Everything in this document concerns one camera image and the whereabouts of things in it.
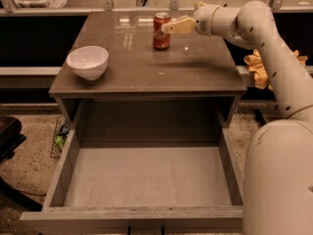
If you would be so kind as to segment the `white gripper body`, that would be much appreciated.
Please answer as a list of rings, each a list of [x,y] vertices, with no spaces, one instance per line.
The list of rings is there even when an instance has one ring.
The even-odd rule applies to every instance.
[[[229,23],[227,9],[219,5],[202,5],[194,12],[195,30],[202,35],[225,36]]]

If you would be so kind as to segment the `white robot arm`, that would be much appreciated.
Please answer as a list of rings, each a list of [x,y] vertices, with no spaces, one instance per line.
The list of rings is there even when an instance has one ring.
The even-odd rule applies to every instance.
[[[258,129],[246,152],[243,235],[313,235],[313,78],[261,1],[241,8],[199,3],[191,17],[161,27],[193,30],[257,50],[281,113]]]

